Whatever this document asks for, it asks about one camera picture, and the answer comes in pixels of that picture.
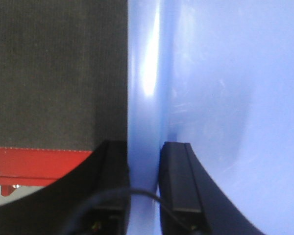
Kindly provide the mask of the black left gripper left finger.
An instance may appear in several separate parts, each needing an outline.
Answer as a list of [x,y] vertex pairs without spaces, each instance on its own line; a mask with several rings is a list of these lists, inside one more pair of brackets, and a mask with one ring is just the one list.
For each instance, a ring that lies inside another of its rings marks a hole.
[[[60,235],[65,222],[88,197],[129,185],[126,142],[104,141],[64,177],[0,206],[0,235]],[[124,235],[129,206],[127,197],[95,206],[75,224],[77,232]]]

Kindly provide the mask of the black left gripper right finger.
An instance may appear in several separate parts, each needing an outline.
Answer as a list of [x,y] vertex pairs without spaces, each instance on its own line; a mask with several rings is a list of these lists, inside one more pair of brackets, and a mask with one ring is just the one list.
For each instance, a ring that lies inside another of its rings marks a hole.
[[189,143],[166,142],[160,154],[160,197],[174,219],[160,209],[164,235],[260,235],[197,159]]

